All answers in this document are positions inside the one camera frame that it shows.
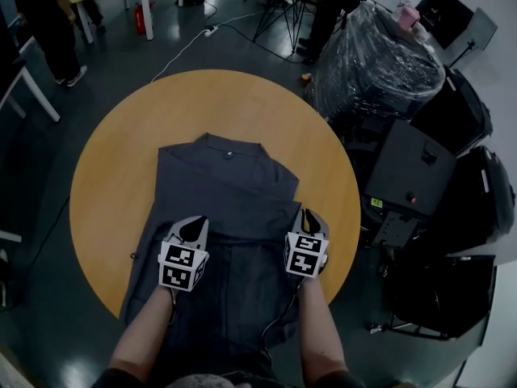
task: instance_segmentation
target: gray floor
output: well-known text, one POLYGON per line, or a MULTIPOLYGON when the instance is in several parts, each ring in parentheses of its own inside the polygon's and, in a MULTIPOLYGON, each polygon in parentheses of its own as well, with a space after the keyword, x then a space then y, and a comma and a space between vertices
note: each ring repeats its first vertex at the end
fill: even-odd
MULTIPOLYGON (((108 31, 91 46, 78 40, 78 55, 89 70, 72 90, 53 82, 42 53, 33 48, 27 67, 62 114, 59 124, 44 114, 22 83, 15 97, 29 112, 27 119, 21 121, 8 107, 0 113, 0 226, 23 235, 21 245, 0 243, 13 260, 13 290, 20 295, 14 309, 0 314, 0 343, 15 353, 42 386, 90 386, 123 330, 91 291, 78 265, 68 206, 24 284, 30 261, 69 195, 79 155, 96 125, 118 102, 148 83, 213 12, 208 5, 179 11, 174 0, 156 1, 155 38, 148 42, 144 36, 136 36, 132 11, 121 10, 122 0, 101 0, 108 31)), ((208 1, 219 8, 213 21, 261 9, 260 0, 208 1)), ((252 36, 258 21, 259 17, 253 16, 233 25, 252 36)), ((260 39, 278 53, 290 52, 282 23, 260 39)), ((298 95, 302 93, 298 78, 310 70, 288 64, 222 27, 210 38, 199 38, 165 74, 210 68, 256 74, 298 95)), ((475 349, 482 325, 455 342, 393 333, 369 335, 365 322, 386 319, 382 283, 376 275, 378 263, 376 252, 358 251, 351 273, 331 305, 349 367, 371 387, 394 381, 433 386, 475 349)), ((296 340, 275 348, 272 354, 279 379, 301 386, 296 340)))

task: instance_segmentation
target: black cable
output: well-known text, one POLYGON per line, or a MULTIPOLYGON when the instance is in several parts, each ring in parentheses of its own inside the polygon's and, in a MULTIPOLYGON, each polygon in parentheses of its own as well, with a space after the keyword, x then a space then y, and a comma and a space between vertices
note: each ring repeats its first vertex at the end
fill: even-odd
POLYGON ((63 212, 65 211, 65 208, 66 208, 66 205, 69 203, 70 201, 70 196, 68 196, 65 200, 65 202, 62 204, 61 208, 59 209, 59 213, 57 214, 57 217, 56 219, 54 220, 54 223, 50 226, 50 228, 48 229, 47 231, 47 234, 45 235, 45 238, 43 239, 43 241, 41 242, 40 244, 40 248, 38 249, 38 251, 36 252, 36 255, 33 257, 32 261, 29 263, 28 267, 27 267, 27 272, 25 273, 25 278, 23 279, 23 283, 22 283, 22 287, 21 287, 21 290, 19 292, 19 297, 18 297, 18 300, 16 301, 13 301, 13 304, 6 308, 6 309, 3 309, 3 310, 0 310, 0 313, 3 313, 3 312, 7 312, 8 310, 11 310, 13 309, 15 306, 17 306, 18 302, 19 302, 19 299, 22 297, 24 291, 25 291, 25 288, 27 286, 27 283, 28 283, 28 279, 29 279, 29 276, 31 274, 31 270, 32 268, 34 267, 34 264, 36 264, 36 261, 38 260, 38 258, 40 257, 41 255, 41 252, 43 251, 43 248, 45 246, 45 244, 47 243, 48 239, 50 238, 50 234, 52 234, 52 232, 54 231, 54 229, 56 228, 57 226, 57 223, 59 222, 59 219, 61 218, 61 215, 63 214, 63 212))
POLYGON ((296 296, 298 295, 298 290, 300 290, 300 287, 304 284, 304 281, 305 281, 305 277, 303 279, 300 280, 300 283, 298 284, 298 286, 295 288, 294 290, 294 294, 292 295, 292 298, 291 298, 291 301, 288 303, 287 306, 285 306, 285 309, 284 309, 284 312, 282 312, 282 314, 277 318, 275 319, 273 322, 271 322, 269 325, 266 326, 266 329, 264 329, 264 331, 262 332, 262 337, 261 337, 261 342, 260 344, 262 345, 262 350, 263 350, 263 353, 264 355, 266 355, 266 358, 267 360, 269 361, 269 365, 273 365, 273 360, 271 358, 271 355, 269 353, 269 351, 267 350, 267 346, 266 346, 266 333, 267 331, 269 331, 274 325, 276 325, 277 323, 281 322, 282 319, 285 318, 285 315, 288 314, 289 310, 291 309, 292 307, 292 304, 294 303, 294 301, 296 300, 296 296))
POLYGON ((461 59, 465 59, 470 53, 473 53, 476 49, 471 48, 468 52, 463 53, 460 57, 458 57, 456 60, 451 62, 448 67, 453 67, 457 62, 459 62, 461 59))
POLYGON ((236 27, 232 26, 231 24, 221 24, 220 27, 229 27, 230 29, 233 29, 234 31, 236 31, 239 35, 241 35, 242 37, 244 37, 246 40, 250 41, 251 43, 253 44, 256 44, 257 46, 259 46, 261 49, 264 49, 266 52, 269 52, 270 54, 272 55, 275 55, 276 57, 282 59, 283 61, 286 61, 287 63, 292 63, 293 65, 298 65, 300 63, 303 63, 303 61, 292 61, 290 59, 287 59, 286 57, 282 57, 280 56, 278 53, 275 53, 273 52, 272 50, 270 50, 269 48, 265 47, 265 46, 262 46, 260 43, 257 43, 257 42, 254 42, 253 39, 250 39, 248 36, 246 36, 244 33, 242 33, 239 29, 237 29, 236 27))
POLYGON ((206 20, 204 21, 204 26, 205 27, 209 27, 207 25, 208 21, 217 14, 217 7, 215 7, 213 4, 207 2, 206 0, 204 1, 205 3, 207 3, 209 6, 212 6, 214 9, 216 9, 216 11, 214 11, 209 17, 206 18, 206 20))

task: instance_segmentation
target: forearm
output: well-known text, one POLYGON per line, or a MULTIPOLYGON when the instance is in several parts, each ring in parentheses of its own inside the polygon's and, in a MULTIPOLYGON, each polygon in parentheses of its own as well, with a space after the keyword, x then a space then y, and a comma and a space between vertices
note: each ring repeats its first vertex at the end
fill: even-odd
POLYGON ((108 368, 122 369, 146 382, 172 315, 168 288, 158 286, 116 345, 108 368))
POLYGON ((59 7, 65 12, 67 17, 73 16, 72 6, 70 0, 56 0, 59 7))
POLYGON ((343 346, 318 278, 306 280, 301 287, 300 350, 306 386, 329 373, 347 370, 343 346))

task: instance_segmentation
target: wire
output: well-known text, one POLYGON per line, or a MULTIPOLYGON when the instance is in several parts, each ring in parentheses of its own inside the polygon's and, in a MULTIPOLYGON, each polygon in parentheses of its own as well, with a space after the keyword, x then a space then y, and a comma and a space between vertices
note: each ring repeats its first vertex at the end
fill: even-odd
POLYGON ((205 3, 207 3, 209 6, 212 6, 214 9, 216 9, 216 11, 214 11, 209 17, 206 18, 206 20, 204 21, 204 26, 207 27, 207 23, 208 21, 217 14, 217 7, 215 7, 213 4, 207 2, 206 0, 204 1, 205 3))
POLYGON ((167 64, 166 64, 166 66, 162 69, 162 72, 160 72, 159 74, 157 74, 157 75, 153 78, 153 80, 151 81, 151 83, 153 83, 153 82, 156 80, 156 78, 157 78, 158 76, 160 76, 163 72, 165 72, 165 71, 166 71, 166 69, 169 67, 169 65, 170 65, 173 61, 175 61, 176 59, 178 59, 178 57, 180 57, 180 56, 181 56, 181 54, 182 54, 185 50, 187 50, 187 49, 190 47, 190 45, 191 45, 191 44, 193 44, 193 43, 194 43, 194 41, 195 41, 198 37, 200 37, 200 36, 201 36, 201 34, 202 34, 202 33, 204 33, 204 32, 209 32, 209 31, 210 31, 210 29, 203 29, 201 32, 199 32, 199 33, 197 34, 197 36, 196 36, 194 39, 192 39, 192 40, 191 40, 191 43, 189 43, 187 46, 185 46, 184 48, 182 48, 182 49, 179 51, 179 53, 178 53, 178 54, 177 54, 177 55, 176 55, 176 56, 175 56, 175 57, 174 57, 174 58, 173 58, 169 63, 167 63, 167 64))
POLYGON ((279 59, 282 59, 283 61, 286 61, 287 63, 292 63, 293 65, 298 65, 300 63, 303 63, 303 61, 292 61, 290 59, 287 59, 286 57, 282 57, 278 53, 275 53, 272 50, 270 50, 269 48, 267 48, 266 46, 262 46, 260 43, 254 42, 253 39, 250 39, 248 36, 246 36, 244 33, 242 33, 239 29, 237 29, 236 27, 232 26, 231 24, 222 24, 221 26, 222 27, 229 27, 230 29, 233 29, 239 35, 244 37, 246 40, 250 41, 253 44, 256 44, 261 49, 264 49, 266 52, 269 52, 270 54, 275 55, 276 57, 278 57, 279 59))
POLYGON ((305 282, 305 277, 303 279, 300 280, 300 283, 298 284, 298 286, 295 288, 294 290, 294 294, 292 295, 292 298, 291 298, 291 301, 288 303, 287 306, 285 306, 285 309, 284 309, 284 312, 282 312, 282 314, 277 318, 275 319, 273 322, 271 322, 269 325, 266 326, 266 329, 264 329, 264 331, 262 332, 262 337, 261 337, 261 345, 262 345, 262 349, 264 351, 264 354, 266 355, 267 357, 267 360, 269 361, 269 365, 273 365, 273 360, 271 358, 271 355, 269 353, 269 351, 267 350, 267 346, 266 346, 266 333, 267 331, 269 331, 274 325, 276 325, 277 323, 281 322, 282 319, 285 318, 285 315, 289 312, 289 310, 291 309, 292 307, 292 304, 294 303, 294 301, 296 300, 296 296, 298 295, 298 290, 300 290, 300 287, 304 284, 305 282))
POLYGON ((244 37, 246 40, 250 41, 250 42, 251 42, 251 43, 253 43, 253 44, 256 44, 256 45, 257 45, 257 46, 259 46, 261 49, 266 50, 267 52, 269 52, 269 53, 271 53, 271 54, 275 55, 276 57, 279 57, 279 58, 280 58, 280 59, 282 59, 283 61, 286 61, 286 62, 288 62, 288 63, 292 63, 292 64, 300 64, 300 63, 303 63, 303 61, 291 61, 291 60, 287 59, 286 57, 282 57, 282 56, 280 56, 278 53, 273 52, 272 50, 270 50, 270 49, 266 48, 265 46, 262 46, 261 44, 259 44, 259 43, 257 43, 257 42, 254 42, 252 39, 250 39, 248 36, 246 36, 244 33, 242 33, 242 32, 241 32, 240 30, 238 30, 236 27, 228 25, 228 23, 233 22, 234 20, 239 20, 239 19, 244 19, 244 18, 246 18, 246 17, 251 17, 251 16, 256 16, 256 15, 261 15, 261 14, 263 13, 263 11, 257 11, 256 13, 250 13, 249 15, 243 15, 243 16, 239 16, 239 17, 234 17, 233 19, 226 20, 226 21, 225 21, 225 22, 223 22, 223 23, 208 24, 208 21, 209 21, 213 16, 215 16, 215 15, 217 14, 218 9, 217 9, 217 7, 216 7, 216 6, 214 6, 214 5, 213 5, 213 4, 211 4, 210 2, 207 2, 206 0, 205 0, 204 2, 205 2, 205 3, 207 3, 209 6, 212 6, 212 7, 215 9, 215 11, 214 11, 214 12, 213 12, 209 17, 207 17, 207 18, 206 18, 206 20, 204 21, 204 29, 203 29, 201 32, 199 32, 199 33, 198 33, 198 35, 197 35, 194 39, 192 39, 192 40, 191 40, 191 42, 190 42, 187 46, 185 46, 184 48, 182 48, 182 49, 179 51, 179 53, 178 53, 178 54, 177 54, 177 55, 176 55, 172 60, 170 60, 170 61, 169 61, 169 63, 167 63, 167 64, 166 64, 166 66, 162 69, 162 71, 161 71, 159 74, 157 74, 157 75, 153 78, 153 80, 151 80, 151 83, 153 83, 153 82, 154 82, 154 81, 155 81, 155 80, 156 80, 160 75, 162 75, 162 74, 163 74, 163 72, 165 72, 165 71, 167 70, 167 68, 170 66, 170 64, 171 64, 173 61, 175 61, 176 59, 178 59, 178 57, 180 57, 180 56, 181 56, 181 54, 182 54, 185 50, 187 50, 187 49, 190 47, 190 45, 191 45, 191 44, 193 44, 193 43, 194 43, 194 41, 195 41, 196 39, 198 39, 198 38, 201 36, 201 34, 202 34, 202 33, 204 33, 204 32, 211 32, 211 31, 213 31, 213 29, 214 29, 215 27, 220 27, 220 26, 225 26, 225 27, 232 28, 234 31, 236 31, 239 35, 241 35, 242 37, 244 37))
POLYGON ((456 60, 451 62, 448 67, 453 67, 457 62, 459 62, 461 59, 465 59, 470 53, 475 52, 476 48, 471 48, 468 52, 463 53, 460 57, 458 57, 456 60))
POLYGON ((32 271, 32 268, 34 267, 34 265, 36 264, 36 261, 38 260, 38 258, 40 257, 41 255, 41 252, 43 251, 44 249, 44 246, 45 244, 47 243, 48 239, 50 238, 50 234, 52 234, 52 232, 54 231, 54 229, 56 228, 57 226, 57 223, 59 222, 59 219, 61 218, 61 215, 63 214, 63 212, 65 211, 65 208, 66 208, 66 205, 69 203, 70 201, 70 196, 68 196, 65 200, 65 202, 61 205, 61 208, 59 209, 59 213, 57 214, 57 217, 56 219, 54 220, 54 223, 50 226, 50 228, 48 229, 47 231, 47 234, 45 235, 43 241, 41 242, 40 244, 40 248, 38 249, 38 251, 36 252, 35 256, 32 258, 32 261, 29 263, 28 267, 27 267, 27 273, 25 274, 25 278, 23 279, 23 283, 22 283, 22 288, 19 292, 19 297, 18 297, 18 300, 16 301, 13 301, 13 304, 6 308, 6 309, 3 309, 3 310, 0 310, 0 313, 4 313, 4 312, 7 312, 8 310, 11 310, 13 309, 15 306, 17 306, 18 302, 19 302, 19 298, 21 297, 21 295, 23 295, 23 293, 25 292, 25 288, 27 286, 27 283, 28 283, 28 279, 29 279, 29 276, 31 275, 31 271, 32 271))

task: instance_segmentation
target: small orange object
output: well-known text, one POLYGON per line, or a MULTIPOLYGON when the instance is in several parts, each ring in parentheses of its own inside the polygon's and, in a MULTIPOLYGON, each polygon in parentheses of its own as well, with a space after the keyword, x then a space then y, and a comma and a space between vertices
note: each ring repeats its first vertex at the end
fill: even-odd
POLYGON ((313 74, 302 74, 301 75, 301 80, 303 82, 310 82, 313 80, 313 74))

